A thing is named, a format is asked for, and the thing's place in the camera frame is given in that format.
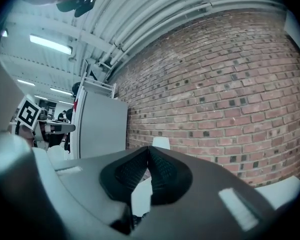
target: white pipe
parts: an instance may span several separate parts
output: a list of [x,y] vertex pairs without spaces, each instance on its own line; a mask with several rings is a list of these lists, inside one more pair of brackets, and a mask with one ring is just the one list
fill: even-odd
[[158,29],[160,29],[162,26],[168,24],[169,22],[174,21],[175,19],[189,14],[191,12],[194,12],[196,10],[200,10],[203,8],[206,8],[208,6],[213,6],[213,5],[222,5],[222,4],[227,4],[227,3],[236,3],[236,2],[257,2],[257,3],[268,3],[268,4],[277,4],[277,5],[281,5],[281,3],[279,2],[274,2],[274,1],[270,1],[270,0],[220,0],[220,1],[215,1],[215,2],[211,2],[211,3],[206,3],[206,4],[202,4],[196,7],[193,7],[191,9],[185,10],[171,18],[169,18],[168,20],[162,22],[161,24],[157,25],[156,27],[154,27],[153,29],[151,29],[149,32],[147,32],[146,34],[144,34],[142,37],[140,37],[135,43],[133,43],[124,53],[121,53],[121,56],[119,59],[117,59],[115,61],[115,63],[119,62],[127,53],[129,53],[137,44],[139,44],[141,41],[143,41],[145,38],[147,38],[148,36],[150,36],[153,32],[157,31]]
[[174,14],[175,12],[182,10],[184,7],[187,7],[189,5],[198,3],[200,1],[209,1],[209,0],[186,0],[182,3],[178,3],[167,10],[165,10],[163,13],[160,13],[156,17],[154,17],[152,20],[147,22],[144,26],[142,26],[137,32],[133,34],[129,38],[129,40],[126,42],[126,44],[122,47],[122,49],[117,53],[117,55],[111,60],[110,64],[113,65],[116,61],[118,61],[118,58],[139,38],[142,36],[142,34],[146,33],[150,28],[158,24],[161,20],[165,19],[169,15]]
[[152,13],[157,10],[158,8],[160,8],[161,6],[166,5],[169,1],[171,0],[158,0],[157,2],[155,2],[154,4],[152,4],[151,6],[149,6],[146,10],[144,10],[142,13],[140,13],[125,29],[124,31],[118,36],[118,38],[116,39],[116,41],[114,42],[114,44],[112,45],[111,49],[106,53],[105,56],[102,57],[102,59],[100,60],[101,62],[105,62],[109,56],[113,53],[113,51],[116,49],[116,47],[120,44],[120,42],[131,32],[133,31],[138,24],[141,24],[143,22],[143,20],[146,17],[149,17],[150,15],[152,15]]

